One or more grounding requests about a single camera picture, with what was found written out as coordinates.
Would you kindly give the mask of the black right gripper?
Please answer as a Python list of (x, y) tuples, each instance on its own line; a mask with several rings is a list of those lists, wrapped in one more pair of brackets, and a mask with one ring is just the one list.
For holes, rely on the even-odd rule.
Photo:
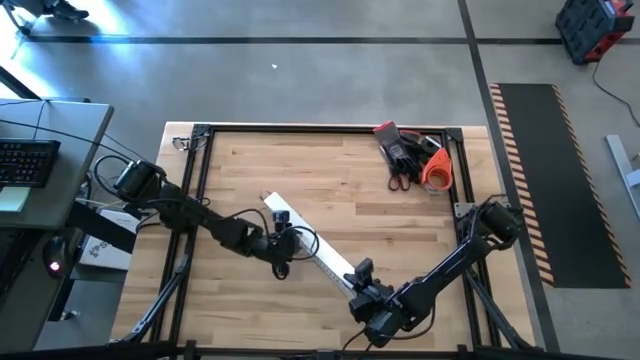
[(356, 296), (349, 301), (349, 310), (357, 323), (364, 323), (364, 334), (377, 348), (385, 347), (402, 324), (400, 308), (392, 302), (394, 288), (373, 278), (374, 265), (365, 258), (348, 275)]

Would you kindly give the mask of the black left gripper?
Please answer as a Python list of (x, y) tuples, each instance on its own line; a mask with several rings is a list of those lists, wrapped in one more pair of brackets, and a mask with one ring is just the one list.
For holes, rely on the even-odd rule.
[(264, 221), (264, 236), (259, 241), (259, 258), (271, 265), (272, 274), (277, 280), (285, 280), (290, 273), (290, 263), (299, 251), (299, 232), (290, 221), (290, 212), (274, 211), (272, 226)]

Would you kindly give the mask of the clear safety glasses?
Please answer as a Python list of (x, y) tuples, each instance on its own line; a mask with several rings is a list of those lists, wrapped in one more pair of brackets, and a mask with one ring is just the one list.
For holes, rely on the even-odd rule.
[(200, 145), (200, 136), (196, 137), (173, 137), (172, 146), (182, 152), (196, 151)]

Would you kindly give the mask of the black work glove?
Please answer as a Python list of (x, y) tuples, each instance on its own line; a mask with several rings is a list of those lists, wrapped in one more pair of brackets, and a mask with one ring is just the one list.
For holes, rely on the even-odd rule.
[(423, 138), (421, 134), (414, 131), (401, 130), (400, 138), (410, 157), (409, 177), (416, 184), (420, 183), (423, 167), (432, 156), (425, 154), (419, 144)]

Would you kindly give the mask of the grey glove with red cuff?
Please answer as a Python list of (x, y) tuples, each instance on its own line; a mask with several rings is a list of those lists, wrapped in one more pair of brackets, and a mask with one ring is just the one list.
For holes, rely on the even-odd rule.
[(417, 172), (416, 162), (410, 156), (393, 121), (387, 121), (373, 130), (395, 174), (412, 176)]

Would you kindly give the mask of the orange tape dispenser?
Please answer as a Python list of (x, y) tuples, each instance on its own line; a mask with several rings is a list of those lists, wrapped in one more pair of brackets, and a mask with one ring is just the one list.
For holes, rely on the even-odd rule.
[(448, 191), (453, 185), (452, 161), (446, 149), (440, 148), (422, 170), (420, 184), (435, 191)]

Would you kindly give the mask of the white cardboard box black print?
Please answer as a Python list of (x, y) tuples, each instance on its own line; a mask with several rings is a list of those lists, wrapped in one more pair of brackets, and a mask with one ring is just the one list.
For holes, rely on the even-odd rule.
[[(133, 233), (140, 221), (125, 212), (102, 209), (99, 214)], [(88, 236), (83, 244), (79, 263), (82, 265), (124, 270), (129, 269), (131, 254), (94, 236)]]

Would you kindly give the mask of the black hazard-striped floor mat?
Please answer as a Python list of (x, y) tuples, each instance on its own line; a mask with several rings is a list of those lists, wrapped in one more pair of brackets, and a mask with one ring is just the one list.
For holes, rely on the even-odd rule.
[(558, 88), (495, 83), (489, 89), (542, 283), (630, 288), (621, 249)]

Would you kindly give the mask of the black computer mouse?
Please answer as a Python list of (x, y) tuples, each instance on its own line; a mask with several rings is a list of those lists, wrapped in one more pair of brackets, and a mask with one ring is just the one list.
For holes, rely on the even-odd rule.
[(56, 235), (46, 242), (42, 250), (42, 259), (50, 277), (65, 276), (67, 255), (67, 241), (64, 237)]

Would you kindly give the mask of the grey office desk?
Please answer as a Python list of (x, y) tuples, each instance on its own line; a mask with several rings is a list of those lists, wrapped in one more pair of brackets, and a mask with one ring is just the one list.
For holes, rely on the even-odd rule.
[(0, 98), (0, 138), (60, 142), (46, 186), (31, 190), (21, 211), (0, 212), (1, 228), (65, 225), (112, 114), (108, 104)]

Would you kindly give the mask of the black computer keyboard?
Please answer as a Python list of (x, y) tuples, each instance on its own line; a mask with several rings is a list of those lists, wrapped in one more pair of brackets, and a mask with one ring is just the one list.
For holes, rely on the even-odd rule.
[(57, 140), (0, 138), (0, 187), (44, 188), (60, 145)]

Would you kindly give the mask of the grey metal floor beam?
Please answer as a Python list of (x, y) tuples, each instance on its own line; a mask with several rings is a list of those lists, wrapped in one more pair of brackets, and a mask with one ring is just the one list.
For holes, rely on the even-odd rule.
[(626, 149), (618, 135), (606, 135), (605, 141), (616, 164), (635, 214), (640, 220), (640, 167), (634, 168), (632, 166), (632, 157), (627, 156)]

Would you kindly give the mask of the grey table leg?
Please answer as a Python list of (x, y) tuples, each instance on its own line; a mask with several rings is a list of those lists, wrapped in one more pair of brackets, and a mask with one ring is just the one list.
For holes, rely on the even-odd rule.
[(43, 0), (0, 0), (2, 8), (17, 31), (29, 36), (35, 22), (43, 15)]

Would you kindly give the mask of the black and red toolbox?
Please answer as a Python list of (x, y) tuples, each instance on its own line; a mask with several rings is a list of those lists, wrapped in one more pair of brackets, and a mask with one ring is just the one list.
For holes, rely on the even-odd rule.
[(604, 54), (632, 30), (629, 13), (634, 0), (566, 0), (555, 27), (571, 61), (576, 65), (599, 62)]

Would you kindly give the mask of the black desk bracket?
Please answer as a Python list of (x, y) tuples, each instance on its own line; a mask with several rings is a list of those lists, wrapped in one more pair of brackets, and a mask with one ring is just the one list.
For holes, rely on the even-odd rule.
[(101, 216), (87, 205), (75, 202), (67, 218), (69, 227), (77, 228), (83, 233), (105, 241), (115, 248), (131, 254), (136, 235), (130, 230)]

